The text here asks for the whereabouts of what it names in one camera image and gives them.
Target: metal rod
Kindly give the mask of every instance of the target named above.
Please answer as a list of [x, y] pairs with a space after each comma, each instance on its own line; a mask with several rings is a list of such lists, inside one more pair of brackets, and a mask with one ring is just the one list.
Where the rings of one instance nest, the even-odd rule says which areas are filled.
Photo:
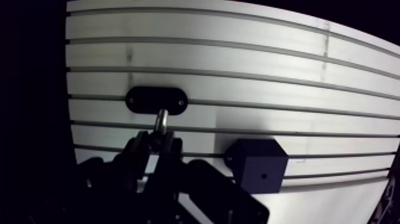
[[168, 111], [166, 109], [160, 110], [155, 119], [154, 131], [159, 132], [163, 135], [167, 133], [167, 117]]

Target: black mount bracket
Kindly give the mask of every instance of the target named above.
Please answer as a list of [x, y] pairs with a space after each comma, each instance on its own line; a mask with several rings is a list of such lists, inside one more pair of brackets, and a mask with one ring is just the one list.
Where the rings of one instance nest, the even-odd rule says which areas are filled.
[[138, 114], [167, 110], [169, 115], [179, 115], [188, 107], [188, 97], [178, 88], [137, 86], [126, 94], [125, 103], [130, 111]]

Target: black box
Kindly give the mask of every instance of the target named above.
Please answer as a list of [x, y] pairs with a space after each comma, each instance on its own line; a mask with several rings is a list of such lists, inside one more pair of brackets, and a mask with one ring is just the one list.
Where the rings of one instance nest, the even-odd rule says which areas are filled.
[[279, 192], [288, 159], [275, 139], [238, 139], [224, 154], [236, 184], [250, 194]]

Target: white wall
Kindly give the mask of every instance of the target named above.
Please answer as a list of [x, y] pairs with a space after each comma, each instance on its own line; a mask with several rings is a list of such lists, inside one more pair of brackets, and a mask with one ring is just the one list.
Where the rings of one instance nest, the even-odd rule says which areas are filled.
[[[237, 138], [275, 138], [292, 157], [282, 192], [255, 195], [270, 223], [369, 219], [399, 145], [399, 46], [240, 2], [79, 0], [68, 11], [78, 162], [110, 161], [139, 126], [152, 129], [155, 116], [124, 105], [131, 87], [174, 86], [190, 99], [183, 114], [168, 118], [185, 161], [190, 153], [223, 153]], [[232, 175], [221, 159], [203, 159]]]

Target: black bracket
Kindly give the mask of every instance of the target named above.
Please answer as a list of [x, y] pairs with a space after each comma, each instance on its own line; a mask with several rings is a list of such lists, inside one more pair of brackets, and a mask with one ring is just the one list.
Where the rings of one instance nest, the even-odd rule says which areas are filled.
[[188, 97], [178, 88], [137, 86], [126, 94], [125, 103], [138, 114], [158, 114], [164, 109], [169, 115], [179, 115], [188, 107]]

